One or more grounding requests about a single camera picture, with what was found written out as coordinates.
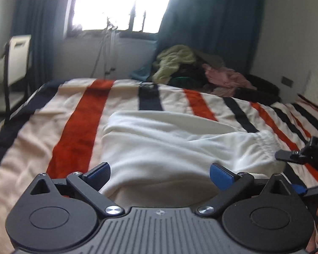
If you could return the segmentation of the white dresser desk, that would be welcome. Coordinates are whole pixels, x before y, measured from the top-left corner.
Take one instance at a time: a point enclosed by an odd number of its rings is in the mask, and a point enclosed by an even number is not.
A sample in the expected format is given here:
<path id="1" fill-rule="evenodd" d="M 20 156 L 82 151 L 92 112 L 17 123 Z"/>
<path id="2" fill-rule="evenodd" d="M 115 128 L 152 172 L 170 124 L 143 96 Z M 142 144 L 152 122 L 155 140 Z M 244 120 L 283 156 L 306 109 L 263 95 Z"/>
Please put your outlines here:
<path id="1" fill-rule="evenodd" d="M 24 101 L 26 94 L 24 91 L 13 91 L 8 89 L 8 100 L 10 112 L 14 112 Z M 0 59 L 0 114 L 6 113 L 6 97 L 4 91 L 4 59 Z"/>

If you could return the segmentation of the teal curtain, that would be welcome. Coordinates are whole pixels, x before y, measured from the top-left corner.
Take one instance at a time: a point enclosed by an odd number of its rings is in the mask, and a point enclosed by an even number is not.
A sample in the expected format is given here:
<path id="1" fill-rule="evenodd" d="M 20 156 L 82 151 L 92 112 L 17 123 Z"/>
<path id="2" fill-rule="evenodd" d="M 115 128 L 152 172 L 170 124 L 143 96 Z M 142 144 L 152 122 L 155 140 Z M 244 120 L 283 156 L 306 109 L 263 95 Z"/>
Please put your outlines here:
<path id="1" fill-rule="evenodd" d="M 156 37 L 156 51 L 186 45 L 224 59 L 248 73 L 257 50 L 265 0 L 170 0 Z"/>
<path id="2" fill-rule="evenodd" d="M 30 35 L 27 81 L 32 91 L 53 79 L 57 42 L 68 0 L 16 0 L 11 34 Z"/>

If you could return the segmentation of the window with dark frame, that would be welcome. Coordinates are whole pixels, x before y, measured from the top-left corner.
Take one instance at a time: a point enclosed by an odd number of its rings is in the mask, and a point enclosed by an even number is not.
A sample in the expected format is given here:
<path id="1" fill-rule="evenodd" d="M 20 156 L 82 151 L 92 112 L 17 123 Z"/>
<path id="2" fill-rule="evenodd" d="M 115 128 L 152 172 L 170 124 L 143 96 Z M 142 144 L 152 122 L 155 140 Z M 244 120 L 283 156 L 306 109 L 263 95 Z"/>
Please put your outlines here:
<path id="1" fill-rule="evenodd" d="M 159 32 L 170 0 L 69 0 L 69 37 L 116 29 L 128 33 Z"/>

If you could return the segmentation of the right teal curtain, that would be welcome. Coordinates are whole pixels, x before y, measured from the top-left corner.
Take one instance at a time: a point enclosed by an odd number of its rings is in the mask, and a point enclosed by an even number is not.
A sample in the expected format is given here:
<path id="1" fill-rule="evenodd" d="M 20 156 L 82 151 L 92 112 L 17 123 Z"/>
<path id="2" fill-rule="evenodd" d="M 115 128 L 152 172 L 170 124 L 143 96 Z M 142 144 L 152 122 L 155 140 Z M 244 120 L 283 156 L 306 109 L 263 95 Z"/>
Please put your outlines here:
<path id="1" fill-rule="evenodd" d="M 156 51 L 186 45 L 224 59 L 248 73 L 257 50 L 265 0 L 170 0 L 156 37 Z"/>

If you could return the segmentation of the white tripod stand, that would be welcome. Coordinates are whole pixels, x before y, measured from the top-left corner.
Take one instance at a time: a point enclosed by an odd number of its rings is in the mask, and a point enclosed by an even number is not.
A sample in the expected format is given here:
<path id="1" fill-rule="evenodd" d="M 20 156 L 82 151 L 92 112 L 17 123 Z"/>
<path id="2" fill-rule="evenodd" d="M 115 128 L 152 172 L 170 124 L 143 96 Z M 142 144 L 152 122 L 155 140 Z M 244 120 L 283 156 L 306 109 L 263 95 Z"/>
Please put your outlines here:
<path id="1" fill-rule="evenodd" d="M 118 27 L 114 26 L 110 18 L 107 17 L 106 27 L 102 30 L 102 39 L 98 55 L 96 57 L 90 78 L 93 78 L 98 69 L 100 58 L 103 57 L 103 78 L 106 79 L 116 71 L 117 51 L 116 51 L 116 37 Z"/>

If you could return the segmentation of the white zip-up jacket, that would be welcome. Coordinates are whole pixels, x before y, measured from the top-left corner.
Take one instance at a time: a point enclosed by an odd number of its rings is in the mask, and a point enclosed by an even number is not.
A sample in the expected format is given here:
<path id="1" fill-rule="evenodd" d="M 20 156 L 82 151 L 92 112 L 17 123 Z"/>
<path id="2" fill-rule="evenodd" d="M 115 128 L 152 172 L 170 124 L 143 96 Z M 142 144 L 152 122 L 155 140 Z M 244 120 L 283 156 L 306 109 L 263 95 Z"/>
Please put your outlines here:
<path id="1" fill-rule="evenodd" d="M 167 111 L 119 111 L 102 135 L 111 177 L 101 192 L 123 207 L 188 206 L 219 192 L 209 176 L 213 163 L 265 179 L 285 168 L 275 159 L 279 148 L 269 131 Z"/>

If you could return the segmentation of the pink garment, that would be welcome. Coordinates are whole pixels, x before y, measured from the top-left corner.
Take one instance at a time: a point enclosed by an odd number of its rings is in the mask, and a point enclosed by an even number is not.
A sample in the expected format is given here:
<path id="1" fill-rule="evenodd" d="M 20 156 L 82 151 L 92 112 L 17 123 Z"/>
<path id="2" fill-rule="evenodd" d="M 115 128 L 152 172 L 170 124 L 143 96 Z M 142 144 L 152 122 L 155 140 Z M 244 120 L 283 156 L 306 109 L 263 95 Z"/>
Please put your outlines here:
<path id="1" fill-rule="evenodd" d="M 219 68 L 214 68 L 208 64 L 202 65 L 205 70 L 205 75 L 207 80 L 216 86 L 222 88 L 249 88 L 256 90 L 256 87 L 248 81 L 244 75 L 236 72 L 233 69 L 221 66 Z"/>

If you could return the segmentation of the wall outlet plate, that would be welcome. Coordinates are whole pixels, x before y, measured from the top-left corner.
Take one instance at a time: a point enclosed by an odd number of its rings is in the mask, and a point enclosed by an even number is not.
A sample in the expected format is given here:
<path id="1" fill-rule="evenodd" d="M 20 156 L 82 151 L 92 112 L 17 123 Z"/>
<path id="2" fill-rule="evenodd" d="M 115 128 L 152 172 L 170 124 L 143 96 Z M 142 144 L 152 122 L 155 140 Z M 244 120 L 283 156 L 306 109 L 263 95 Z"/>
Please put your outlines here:
<path id="1" fill-rule="evenodd" d="M 289 88 L 292 88 L 294 81 L 285 76 L 282 76 L 281 83 Z"/>

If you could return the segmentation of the striped cream orange black blanket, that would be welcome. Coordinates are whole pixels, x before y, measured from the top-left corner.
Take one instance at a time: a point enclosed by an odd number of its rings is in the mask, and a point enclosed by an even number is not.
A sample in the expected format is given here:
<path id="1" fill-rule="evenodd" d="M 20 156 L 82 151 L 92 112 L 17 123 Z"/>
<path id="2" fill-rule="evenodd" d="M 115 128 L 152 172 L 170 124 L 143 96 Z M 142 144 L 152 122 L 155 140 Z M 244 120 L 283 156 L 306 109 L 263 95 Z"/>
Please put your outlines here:
<path id="1" fill-rule="evenodd" d="M 65 178 L 104 162 L 104 127 L 119 111 L 182 113 L 247 133 L 269 131 L 279 150 L 300 150 L 318 137 L 318 108 L 305 98 L 266 106 L 132 80 L 47 83 L 0 127 L 0 253 L 13 250 L 6 217 L 35 176 Z M 292 184 L 318 185 L 318 171 L 309 164 L 284 164 L 281 173 Z"/>

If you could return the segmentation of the white chair with black frame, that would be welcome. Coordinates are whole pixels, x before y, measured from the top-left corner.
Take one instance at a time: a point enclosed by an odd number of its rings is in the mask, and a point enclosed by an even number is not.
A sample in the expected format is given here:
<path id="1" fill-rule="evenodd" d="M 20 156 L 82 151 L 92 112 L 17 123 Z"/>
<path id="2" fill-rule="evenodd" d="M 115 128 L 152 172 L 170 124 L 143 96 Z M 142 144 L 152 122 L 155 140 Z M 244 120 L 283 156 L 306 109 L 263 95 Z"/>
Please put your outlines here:
<path id="1" fill-rule="evenodd" d="M 5 121 L 21 106 L 28 97 L 27 70 L 31 35 L 12 36 L 5 46 L 4 57 L 4 101 Z M 19 92 L 10 91 L 10 87 L 22 82 Z"/>

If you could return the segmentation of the dark clothes pile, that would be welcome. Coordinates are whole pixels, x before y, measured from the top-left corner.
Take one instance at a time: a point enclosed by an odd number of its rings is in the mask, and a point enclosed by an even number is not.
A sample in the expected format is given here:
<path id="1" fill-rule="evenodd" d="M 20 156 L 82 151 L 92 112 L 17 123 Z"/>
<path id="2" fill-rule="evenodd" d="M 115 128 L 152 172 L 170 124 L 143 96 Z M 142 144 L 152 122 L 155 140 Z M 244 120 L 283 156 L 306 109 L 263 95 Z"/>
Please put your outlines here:
<path id="1" fill-rule="evenodd" d="M 152 82 L 196 90 L 221 98 L 237 98 L 270 106 L 280 102 L 277 86 L 260 77 L 228 68 L 218 55 L 185 45 L 163 50 L 152 63 Z"/>

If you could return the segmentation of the yellow-green knitted garment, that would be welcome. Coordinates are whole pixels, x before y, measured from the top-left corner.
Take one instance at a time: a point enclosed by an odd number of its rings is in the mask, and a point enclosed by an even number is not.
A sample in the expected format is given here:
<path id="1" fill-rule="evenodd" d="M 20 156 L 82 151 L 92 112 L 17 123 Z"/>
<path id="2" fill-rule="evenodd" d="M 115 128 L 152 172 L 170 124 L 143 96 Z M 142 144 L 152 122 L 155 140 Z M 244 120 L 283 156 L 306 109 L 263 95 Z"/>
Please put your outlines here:
<path id="1" fill-rule="evenodd" d="M 156 70 L 152 75 L 152 82 L 167 84 L 172 74 L 176 73 L 181 64 L 194 64 L 196 56 L 194 51 L 185 45 L 174 45 L 163 50 L 156 57 L 153 67 Z"/>

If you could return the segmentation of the left teal curtain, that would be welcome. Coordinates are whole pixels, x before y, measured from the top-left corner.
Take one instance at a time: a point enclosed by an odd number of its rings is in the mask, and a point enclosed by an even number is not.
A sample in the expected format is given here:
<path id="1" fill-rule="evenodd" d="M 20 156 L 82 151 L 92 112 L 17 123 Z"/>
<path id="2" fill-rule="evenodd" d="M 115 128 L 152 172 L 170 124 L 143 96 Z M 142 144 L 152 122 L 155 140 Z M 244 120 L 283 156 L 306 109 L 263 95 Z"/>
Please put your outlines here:
<path id="1" fill-rule="evenodd" d="M 27 81 L 32 91 L 53 79 L 57 42 L 68 0 L 16 0 L 11 34 L 30 35 Z"/>

